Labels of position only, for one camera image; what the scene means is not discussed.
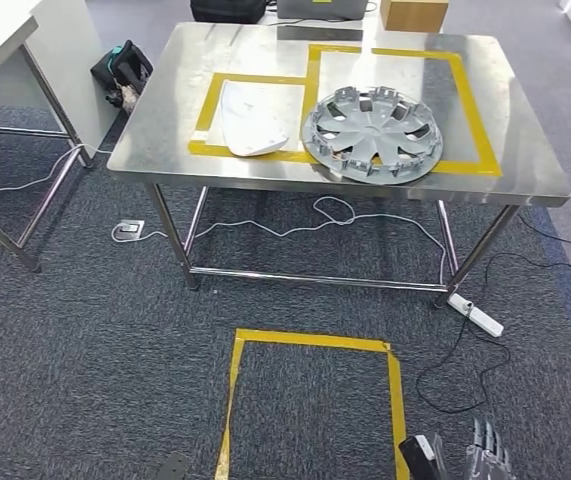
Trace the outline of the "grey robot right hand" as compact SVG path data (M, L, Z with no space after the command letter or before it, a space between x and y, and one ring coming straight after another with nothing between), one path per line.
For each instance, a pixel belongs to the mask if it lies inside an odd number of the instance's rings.
M488 421L474 419L471 444L466 447L464 478L468 480L514 480L508 451Z

